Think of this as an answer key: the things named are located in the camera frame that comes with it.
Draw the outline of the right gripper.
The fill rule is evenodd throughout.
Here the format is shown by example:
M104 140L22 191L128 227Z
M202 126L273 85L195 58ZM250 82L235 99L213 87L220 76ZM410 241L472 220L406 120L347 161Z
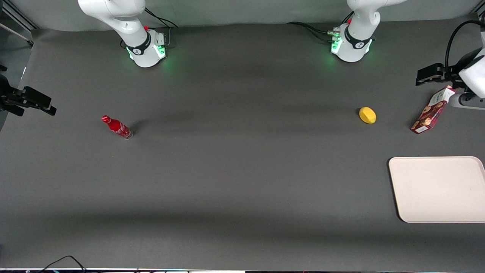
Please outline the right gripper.
M16 91L13 88L7 78L3 75L7 71L7 67L0 66L0 112L12 113L16 116L23 116L26 108L34 108L41 110L48 115L54 116L57 109L51 106L51 98L38 90L25 86L23 88L23 99L27 102L15 102L11 104L8 102L10 97L14 95Z

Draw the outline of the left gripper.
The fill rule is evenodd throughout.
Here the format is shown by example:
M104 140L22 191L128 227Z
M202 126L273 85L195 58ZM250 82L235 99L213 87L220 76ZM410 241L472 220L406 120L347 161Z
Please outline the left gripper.
M453 73L446 74L444 64L435 63L419 69L417 72L416 86L427 83L450 82L458 88L468 88L479 98L485 98L485 49L478 48L464 56L453 66Z

